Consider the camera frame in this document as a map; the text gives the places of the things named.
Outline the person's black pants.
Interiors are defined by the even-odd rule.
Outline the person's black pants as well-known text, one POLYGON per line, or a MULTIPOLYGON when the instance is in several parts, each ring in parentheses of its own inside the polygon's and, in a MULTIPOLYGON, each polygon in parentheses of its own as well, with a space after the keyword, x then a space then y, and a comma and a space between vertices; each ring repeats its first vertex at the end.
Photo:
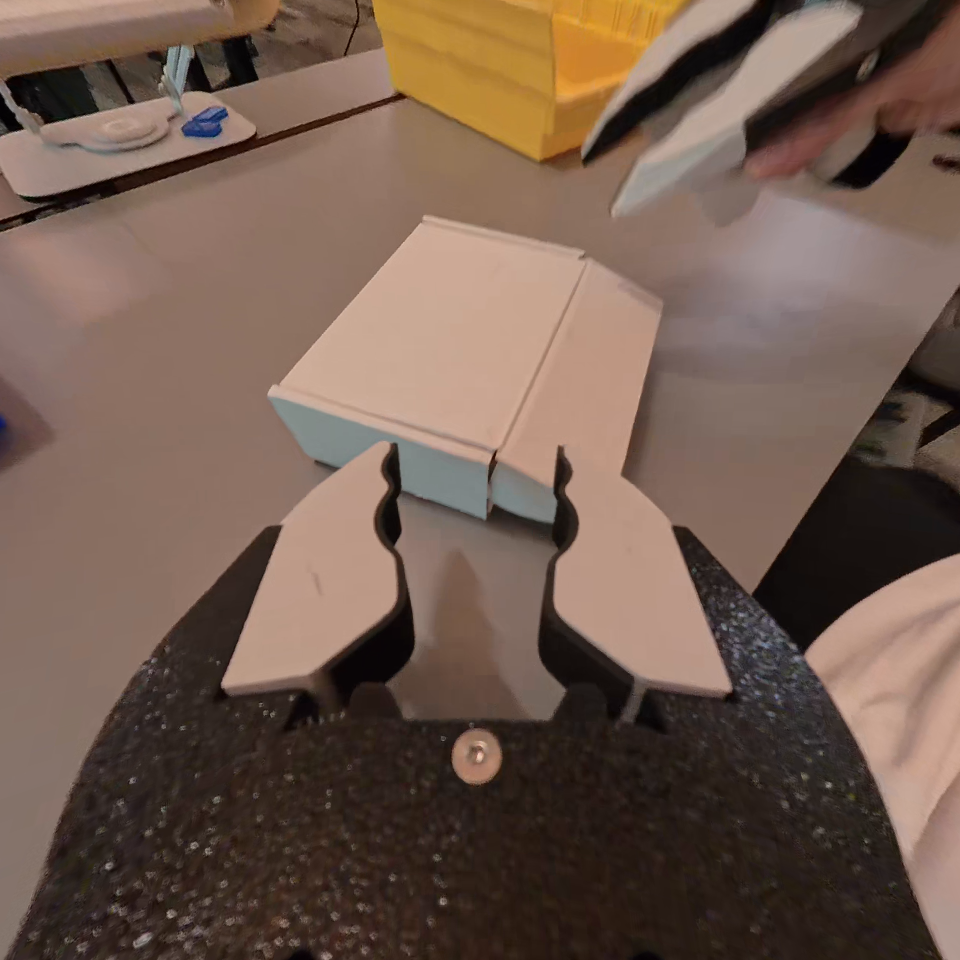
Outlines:
POLYGON ((913 467, 846 457, 753 597, 801 652, 877 591, 959 551, 959 493, 913 467))

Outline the yellow plastic bin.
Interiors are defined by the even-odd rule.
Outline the yellow plastic bin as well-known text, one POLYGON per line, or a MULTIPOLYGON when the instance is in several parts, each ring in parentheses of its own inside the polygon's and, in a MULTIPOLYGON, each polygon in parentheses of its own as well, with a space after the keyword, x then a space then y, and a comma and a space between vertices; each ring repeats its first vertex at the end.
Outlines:
POLYGON ((376 1, 397 92, 543 162, 579 148, 687 1, 376 1))

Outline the instruction sheet on clipboard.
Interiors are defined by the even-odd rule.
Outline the instruction sheet on clipboard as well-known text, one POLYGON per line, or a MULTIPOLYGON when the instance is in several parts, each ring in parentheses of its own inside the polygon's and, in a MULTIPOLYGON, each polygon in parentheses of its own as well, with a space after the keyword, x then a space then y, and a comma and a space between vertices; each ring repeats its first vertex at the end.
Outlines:
POLYGON ((3 1, 1 77, 83 66, 266 27, 279 1, 3 1))

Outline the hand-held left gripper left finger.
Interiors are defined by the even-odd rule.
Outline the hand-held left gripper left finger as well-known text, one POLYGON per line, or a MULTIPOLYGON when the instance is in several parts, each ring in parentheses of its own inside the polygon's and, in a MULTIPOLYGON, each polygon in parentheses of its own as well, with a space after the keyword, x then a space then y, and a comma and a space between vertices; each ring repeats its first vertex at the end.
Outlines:
POLYGON ((381 440, 287 514, 222 676, 225 694, 348 702, 400 673, 415 647, 397 548, 401 490, 400 451, 381 440))

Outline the person's white shirt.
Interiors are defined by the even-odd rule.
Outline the person's white shirt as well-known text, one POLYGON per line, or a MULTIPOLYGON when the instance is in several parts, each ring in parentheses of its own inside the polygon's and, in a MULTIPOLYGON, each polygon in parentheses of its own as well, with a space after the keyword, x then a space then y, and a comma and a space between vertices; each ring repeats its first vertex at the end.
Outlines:
POLYGON ((871 594, 806 659, 881 794, 928 929, 959 957, 959 557, 871 594))

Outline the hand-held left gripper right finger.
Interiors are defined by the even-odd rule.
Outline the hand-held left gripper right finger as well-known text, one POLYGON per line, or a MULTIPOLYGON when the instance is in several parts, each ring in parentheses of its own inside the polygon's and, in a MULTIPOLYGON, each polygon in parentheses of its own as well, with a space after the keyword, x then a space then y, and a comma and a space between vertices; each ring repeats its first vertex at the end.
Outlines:
POLYGON ((732 679, 674 527, 628 480, 557 451, 556 511, 539 655, 565 692, 591 688, 607 714, 649 691, 724 700, 732 679))

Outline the person's right hand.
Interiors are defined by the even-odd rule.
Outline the person's right hand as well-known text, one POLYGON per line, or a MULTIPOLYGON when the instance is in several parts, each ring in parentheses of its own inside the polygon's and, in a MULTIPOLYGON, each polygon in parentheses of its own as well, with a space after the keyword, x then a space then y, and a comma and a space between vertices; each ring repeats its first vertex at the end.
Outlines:
POLYGON ((893 136, 938 134, 958 127, 958 6, 915 51, 858 89, 822 102, 750 153, 744 169, 761 181, 793 177, 849 131, 869 122, 893 136))

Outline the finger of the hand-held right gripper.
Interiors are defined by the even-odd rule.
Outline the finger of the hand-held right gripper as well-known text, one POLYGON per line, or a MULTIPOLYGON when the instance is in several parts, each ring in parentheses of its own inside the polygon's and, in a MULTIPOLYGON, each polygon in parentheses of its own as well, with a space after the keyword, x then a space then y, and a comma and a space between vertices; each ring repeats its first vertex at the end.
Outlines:
POLYGON ((679 188, 706 195, 735 181, 747 155, 747 122, 845 40, 862 14, 858 4, 811 4, 776 20, 730 78, 642 153, 610 215, 637 214, 679 188))
POLYGON ((582 143, 582 163, 603 156, 696 82, 744 54, 772 17, 772 1, 687 6, 642 53, 608 101, 582 143))

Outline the white clipboard stand base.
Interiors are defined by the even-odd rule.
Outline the white clipboard stand base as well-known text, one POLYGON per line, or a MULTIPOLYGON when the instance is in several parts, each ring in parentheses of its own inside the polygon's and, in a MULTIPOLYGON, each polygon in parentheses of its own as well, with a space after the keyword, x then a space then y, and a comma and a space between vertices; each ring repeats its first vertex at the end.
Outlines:
POLYGON ((17 104, 3 82, 3 103, 21 126, 1 139, 2 175, 10 189, 26 201, 49 199, 252 140, 257 127, 235 108, 209 92, 186 90, 193 58, 190 46, 168 49, 158 99, 50 124, 17 104), (215 104, 229 113, 222 134, 184 137, 185 121, 215 104))

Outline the white cardboard box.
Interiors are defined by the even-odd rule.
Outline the white cardboard box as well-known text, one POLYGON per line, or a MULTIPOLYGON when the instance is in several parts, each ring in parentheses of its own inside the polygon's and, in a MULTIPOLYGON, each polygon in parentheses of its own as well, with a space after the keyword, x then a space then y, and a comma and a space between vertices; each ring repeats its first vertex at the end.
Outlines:
POLYGON ((395 443, 404 492, 551 523, 558 448, 623 473, 662 312, 581 249, 424 217, 268 397, 315 462, 395 443))

